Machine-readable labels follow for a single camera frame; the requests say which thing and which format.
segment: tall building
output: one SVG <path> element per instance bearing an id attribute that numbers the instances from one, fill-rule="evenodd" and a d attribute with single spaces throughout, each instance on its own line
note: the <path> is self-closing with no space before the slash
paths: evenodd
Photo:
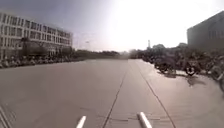
<path id="1" fill-rule="evenodd" d="M 53 25 L 1 11 L 0 59 L 17 56 L 23 46 L 21 39 L 24 38 L 32 47 L 44 47 L 49 55 L 53 55 L 57 49 L 72 46 L 73 34 Z"/>
<path id="2" fill-rule="evenodd" d="M 201 51 L 224 49 L 224 11 L 187 30 L 188 45 Z"/>

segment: road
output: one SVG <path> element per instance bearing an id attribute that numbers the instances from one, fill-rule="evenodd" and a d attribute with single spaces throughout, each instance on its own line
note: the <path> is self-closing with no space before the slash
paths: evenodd
<path id="1" fill-rule="evenodd" d="M 85 128 L 140 128 L 141 111 L 153 128 L 224 127 L 224 97 L 214 81 L 167 77 L 141 60 L 3 69 L 0 106 L 10 128 L 74 128 L 81 116 Z"/>

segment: tree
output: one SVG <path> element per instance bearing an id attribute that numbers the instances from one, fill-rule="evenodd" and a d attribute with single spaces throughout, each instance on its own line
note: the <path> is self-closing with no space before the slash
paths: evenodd
<path id="1" fill-rule="evenodd" d="M 29 38 L 28 37 L 23 37 L 20 39 L 20 42 L 22 43 L 22 51 L 21 51 L 21 55 L 22 56 L 28 56 L 30 54 L 30 44 L 29 42 Z"/>
<path id="2" fill-rule="evenodd" d="M 165 46 L 163 44 L 157 44 L 157 45 L 154 45 L 152 48 L 153 49 L 165 49 Z"/>

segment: sun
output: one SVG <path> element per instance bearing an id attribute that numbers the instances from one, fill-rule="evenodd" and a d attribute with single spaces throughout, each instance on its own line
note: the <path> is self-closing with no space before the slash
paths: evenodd
<path id="1" fill-rule="evenodd" d="M 107 34 L 113 47 L 144 49 L 150 35 L 147 0 L 117 0 L 108 20 Z"/>

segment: asphalt pavement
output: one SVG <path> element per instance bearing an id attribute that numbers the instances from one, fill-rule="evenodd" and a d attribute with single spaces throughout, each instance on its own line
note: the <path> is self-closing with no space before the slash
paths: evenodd
<path id="1" fill-rule="evenodd" d="M 7 128 L 223 128 L 224 97 L 206 76 L 170 77 L 141 60 L 87 60 L 0 70 Z"/>

